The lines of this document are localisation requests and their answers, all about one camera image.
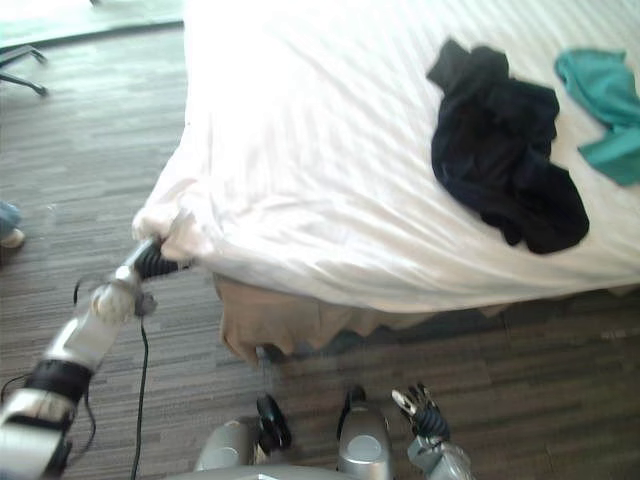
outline tan bed skirt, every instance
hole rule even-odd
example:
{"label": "tan bed skirt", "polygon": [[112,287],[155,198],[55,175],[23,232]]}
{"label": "tan bed skirt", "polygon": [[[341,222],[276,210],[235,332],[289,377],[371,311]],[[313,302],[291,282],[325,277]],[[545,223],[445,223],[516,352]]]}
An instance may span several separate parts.
{"label": "tan bed skirt", "polygon": [[[341,330],[366,336],[381,325],[408,328],[438,313],[387,313],[333,305],[311,297],[253,287],[219,275],[215,275],[215,284],[224,304],[221,340],[253,365],[258,363],[256,348],[261,345],[275,345],[290,355],[301,344],[319,349]],[[486,307],[481,311],[492,316],[507,306]]]}

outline black clothing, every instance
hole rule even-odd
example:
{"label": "black clothing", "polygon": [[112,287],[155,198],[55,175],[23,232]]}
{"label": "black clothing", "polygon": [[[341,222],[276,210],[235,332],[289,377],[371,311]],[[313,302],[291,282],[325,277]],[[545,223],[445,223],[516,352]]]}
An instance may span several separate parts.
{"label": "black clothing", "polygon": [[535,253],[576,245],[589,219],[569,173],[549,162],[553,90],[509,78],[504,54],[449,40],[427,78],[442,88],[431,144],[436,178],[458,201]]}

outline chair leg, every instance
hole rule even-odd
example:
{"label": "chair leg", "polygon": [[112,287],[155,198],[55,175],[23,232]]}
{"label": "chair leg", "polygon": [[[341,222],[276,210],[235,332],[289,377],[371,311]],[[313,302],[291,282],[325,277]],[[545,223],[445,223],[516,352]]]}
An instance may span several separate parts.
{"label": "chair leg", "polygon": [[40,50],[33,48],[31,45],[24,45],[22,47],[9,50],[6,53],[0,54],[0,67],[7,65],[25,55],[33,55],[40,63],[47,61],[46,57],[40,52]]}
{"label": "chair leg", "polygon": [[36,92],[41,97],[45,96],[48,93],[47,89],[42,85],[29,82],[28,80],[23,80],[22,78],[16,77],[15,75],[11,75],[10,73],[7,73],[7,72],[0,72],[0,80],[4,80],[6,82],[16,83],[18,85],[24,85],[26,87],[29,87],[33,89],[33,91]]}

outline white bedsheet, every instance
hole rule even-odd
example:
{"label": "white bedsheet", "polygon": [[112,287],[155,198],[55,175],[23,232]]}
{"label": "white bedsheet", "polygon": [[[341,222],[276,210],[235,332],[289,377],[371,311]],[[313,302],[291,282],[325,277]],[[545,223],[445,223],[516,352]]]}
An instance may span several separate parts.
{"label": "white bedsheet", "polygon": [[[234,0],[186,11],[186,128],[138,237],[166,235],[250,284],[418,312],[640,282],[640,186],[621,188],[576,146],[603,129],[553,71],[567,47],[624,49],[640,66],[637,0]],[[591,230],[539,256],[509,247],[430,165],[440,91],[425,79],[452,37],[503,50],[514,76],[556,90],[552,161]]]}

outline jeans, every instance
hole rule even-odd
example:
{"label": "jeans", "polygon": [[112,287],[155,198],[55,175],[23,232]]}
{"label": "jeans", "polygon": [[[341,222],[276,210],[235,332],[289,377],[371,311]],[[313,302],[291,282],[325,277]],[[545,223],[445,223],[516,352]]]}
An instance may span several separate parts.
{"label": "jeans", "polygon": [[20,210],[0,200],[0,240],[9,235],[20,223]]}

